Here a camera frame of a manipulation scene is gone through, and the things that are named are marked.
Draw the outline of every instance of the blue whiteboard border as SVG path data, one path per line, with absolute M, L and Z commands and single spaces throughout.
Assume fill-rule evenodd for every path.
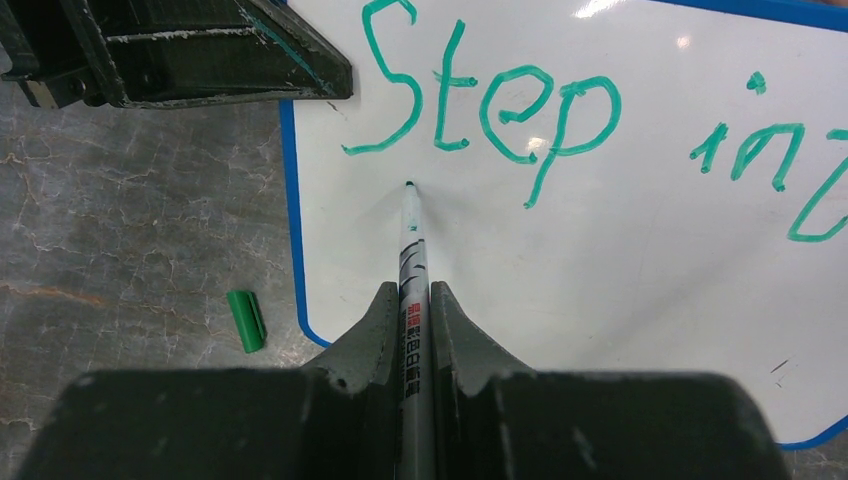
M 784 23 L 848 32 L 848 8 L 833 7 L 804 0 L 653 0 L 746 17 L 775 20 Z M 280 101 L 280 128 L 283 143 L 283 169 L 285 172 L 286 203 L 291 235 L 292 267 L 294 270 L 297 323 L 307 338 L 322 347 L 329 341 L 321 338 L 309 325 L 306 310 L 306 277 L 303 266 L 303 231 L 300 218 L 300 187 L 297 177 L 297 146 L 294 130 L 294 104 Z M 815 448 L 848 429 L 848 415 L 815 437 L 802 442 L 778 444 L 786 451 Z

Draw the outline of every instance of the cracked floor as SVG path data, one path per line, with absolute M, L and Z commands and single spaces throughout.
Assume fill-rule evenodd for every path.
M 319 352 L 296 321 L 279 128 L 274 103 L 50 111 L 0 84 L 0 480 L 84 372 Z M 236 288 L 263 311 L 256 354 L 227 306 Z M 796 479 L 848 479 L 848 436 L 785 458 Z

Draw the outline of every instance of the green marker cap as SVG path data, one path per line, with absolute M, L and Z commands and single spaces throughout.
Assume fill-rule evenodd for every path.
M 253 353 L 261 349 L 265 344 L 266 333 L 262 317 L 259 315 L 256 295 L 244 290 L 233 290 L 227 292 L 227 301 L 230 302 L 233 317 L 236 319 L 244 353 Z

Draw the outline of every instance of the white marker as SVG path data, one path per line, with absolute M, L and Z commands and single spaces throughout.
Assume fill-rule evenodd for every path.
M 400 234 L 400 459 L 399 480 L 436 478 L 433 370 L 430 357 L 430 281 L 418 189 L 406 182 Z

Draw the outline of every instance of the black metal bracket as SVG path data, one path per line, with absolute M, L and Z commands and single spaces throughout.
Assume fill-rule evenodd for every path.
M 30 479 L 394 478 L 398 294 L 294 370 L 100 372 L 59 399 Z M 751 399 L 700 373 L 537 373 L 435 282 L 440 479 L 788 479 Z
M 3 80 L 45 108 L 353 94 L 344 55 L 272 0 L 0 0 L 0 43 Z

